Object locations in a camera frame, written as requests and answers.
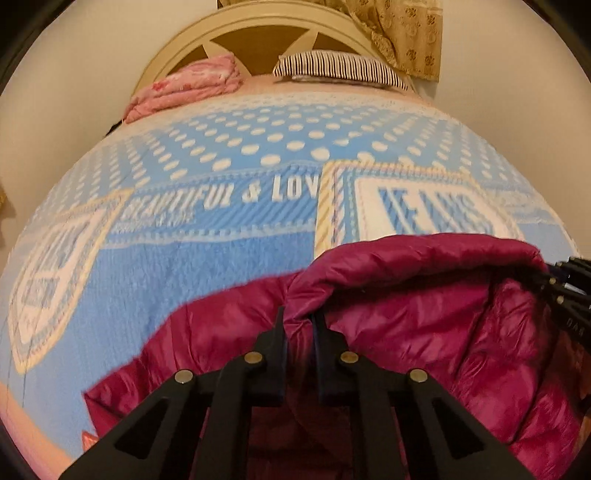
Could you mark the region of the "folded pink blanket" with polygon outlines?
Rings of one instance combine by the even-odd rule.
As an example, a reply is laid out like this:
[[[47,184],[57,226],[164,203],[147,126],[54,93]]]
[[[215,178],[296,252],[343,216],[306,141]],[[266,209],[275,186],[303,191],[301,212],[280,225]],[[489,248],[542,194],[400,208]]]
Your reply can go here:
[[[242,72],[229,53],[198,60],[140,89],[122,115],[126,124],[163,110],[233,93],[242,86]]]

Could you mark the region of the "black object beside bed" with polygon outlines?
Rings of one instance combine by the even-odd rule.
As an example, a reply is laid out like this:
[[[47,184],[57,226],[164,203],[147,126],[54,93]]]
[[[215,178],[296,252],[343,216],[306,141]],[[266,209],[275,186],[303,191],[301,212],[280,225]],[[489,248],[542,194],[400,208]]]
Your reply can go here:
[[[113,133],[114,131],[116,131],[122,125],[122,123],[123,123],[123,121],[122,120],[119,120],[115,124],[111,125],[111,127],[109,128],[109,130],[105,134],[105,137],[107,137],[108,135],[110,135],[111,133]]]

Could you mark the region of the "beige curtain behind headboard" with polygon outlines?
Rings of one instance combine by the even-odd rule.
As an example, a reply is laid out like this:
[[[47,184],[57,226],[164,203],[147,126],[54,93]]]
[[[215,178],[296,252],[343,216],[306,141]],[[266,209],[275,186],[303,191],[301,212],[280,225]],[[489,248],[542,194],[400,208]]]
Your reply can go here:
[[[437,82],[440,77],[443,9],[438,1],[322,1],[349,16],[398,74]]]

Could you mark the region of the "pink and blue bedspread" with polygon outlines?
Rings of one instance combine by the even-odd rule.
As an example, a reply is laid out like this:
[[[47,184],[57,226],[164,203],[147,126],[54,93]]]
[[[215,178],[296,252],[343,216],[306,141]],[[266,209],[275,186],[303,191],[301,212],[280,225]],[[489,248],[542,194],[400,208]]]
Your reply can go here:
[[[51,189],[1,276],[1,421],[57,478],[91,429],[83,392],[183,303],[304,268],[332,245],[484,233],[577,252],[485,139],[413,96],[269,76],[119,127]]]

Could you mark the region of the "magenta puffer jacket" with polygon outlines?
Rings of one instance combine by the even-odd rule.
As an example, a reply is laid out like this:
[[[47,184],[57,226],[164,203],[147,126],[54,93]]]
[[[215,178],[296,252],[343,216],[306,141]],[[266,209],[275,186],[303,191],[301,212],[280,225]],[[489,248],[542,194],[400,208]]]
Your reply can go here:
[[[326,251],[308,268],[212,293],[172,312],[140,354],[84,399],[99,435],[179,369],[221,369],[283,319],[287,403],[256,410],[252,479],[348,479],[351,442],[341,411],[304,392],[308,319],[325,312],[353,352],[382,368],[432,375],[538,479],[574,460],[590,367],[548,307],[509,277],[545,269],[538,249],[486,235],[391,236]]]

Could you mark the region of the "cream wooden headboard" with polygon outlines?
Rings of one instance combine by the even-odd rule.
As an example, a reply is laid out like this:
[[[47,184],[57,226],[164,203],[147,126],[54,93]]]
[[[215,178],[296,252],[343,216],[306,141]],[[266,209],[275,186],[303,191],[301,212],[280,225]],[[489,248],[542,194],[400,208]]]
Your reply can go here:
[[[145,67],[134,90],[225,53],[249,77],[270,74],[283,55],[311,50],[383,58],[353,19],[335,9],[304,1],[250,1],[222,7],[174,35]]]

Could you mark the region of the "striped pillow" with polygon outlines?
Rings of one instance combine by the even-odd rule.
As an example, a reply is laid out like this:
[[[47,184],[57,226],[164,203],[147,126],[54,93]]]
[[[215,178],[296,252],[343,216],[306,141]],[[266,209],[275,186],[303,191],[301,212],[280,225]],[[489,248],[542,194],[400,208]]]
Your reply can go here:
[[[273,67],[273,76],[409,89],[407,82],[383,61],[332,50],[310,50],[283,55]]]

